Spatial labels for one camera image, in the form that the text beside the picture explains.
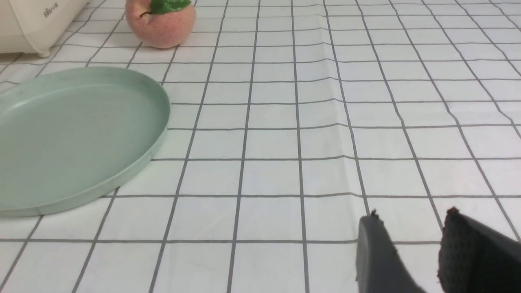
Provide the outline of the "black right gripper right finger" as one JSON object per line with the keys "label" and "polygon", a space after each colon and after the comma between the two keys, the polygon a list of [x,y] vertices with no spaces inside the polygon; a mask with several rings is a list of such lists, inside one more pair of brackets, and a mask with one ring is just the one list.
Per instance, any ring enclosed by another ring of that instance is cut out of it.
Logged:
{"label": "black right gripper right finger", "polygon": [[519,241],[450,208],[438,254],[438,278],[445,293],[519,293]]}

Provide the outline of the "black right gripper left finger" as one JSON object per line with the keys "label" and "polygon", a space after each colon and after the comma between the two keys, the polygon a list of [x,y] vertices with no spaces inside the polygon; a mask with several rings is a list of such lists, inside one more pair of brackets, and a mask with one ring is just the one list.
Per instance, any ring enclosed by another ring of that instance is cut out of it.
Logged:
{"label": "black right gripper left finger", "polygon": [[424,293],[375,210],[359,220],[355,267],[359,293]]}

